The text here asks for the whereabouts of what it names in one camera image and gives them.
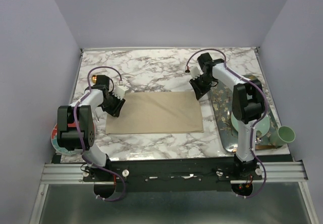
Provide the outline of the beige linen napkin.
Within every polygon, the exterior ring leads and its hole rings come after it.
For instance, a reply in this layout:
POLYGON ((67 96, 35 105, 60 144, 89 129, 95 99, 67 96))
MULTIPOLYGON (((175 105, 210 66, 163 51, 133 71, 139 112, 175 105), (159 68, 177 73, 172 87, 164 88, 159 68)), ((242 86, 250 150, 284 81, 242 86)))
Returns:
POLYGON ((106 117, 106 134, 202 133, 200 102, 192 91, 133 92, 119 117, 106 117))

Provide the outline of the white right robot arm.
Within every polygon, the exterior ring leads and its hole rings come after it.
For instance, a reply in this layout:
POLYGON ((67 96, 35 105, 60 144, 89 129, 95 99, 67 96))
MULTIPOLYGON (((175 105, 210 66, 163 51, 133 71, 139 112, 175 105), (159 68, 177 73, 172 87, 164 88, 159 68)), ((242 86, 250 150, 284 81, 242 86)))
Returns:
POLYGON ((238 121, 238 149, 232 173, 235 178, 242 180, 255 172, 259 162, 255 154, 256 125, 267 114, 267 97, 260 81, 247 79, 228 67, 227 57, 222 51, 212 49, 223 56, 217 60, 207 51, 198 51, 201 53, 197 58, 200 68, 189 67, 189 63, 186 63, 185 73, 191 75, 189 83, 197 100, 207 94, 215 82, 222 82, 232 91, 232 113, 238 121))

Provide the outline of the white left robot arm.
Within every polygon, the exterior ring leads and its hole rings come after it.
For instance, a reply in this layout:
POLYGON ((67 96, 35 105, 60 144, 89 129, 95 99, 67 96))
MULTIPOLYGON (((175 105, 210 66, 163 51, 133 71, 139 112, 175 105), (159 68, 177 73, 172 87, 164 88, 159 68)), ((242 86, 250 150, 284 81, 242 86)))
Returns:
POLYGON ((107 181, 112 175, 109 157, 95 142, 93 114, 100 107, 112 117, 119 117, 126 102, 128 88, 121 84, 110 90, 111 79, 97 75, 94 85, 88 86, 84 94, 70 105, 58 108, 57 143, 68 151, 79 153, 89 167, 95 168, 94 174, 101 181, 107 181))

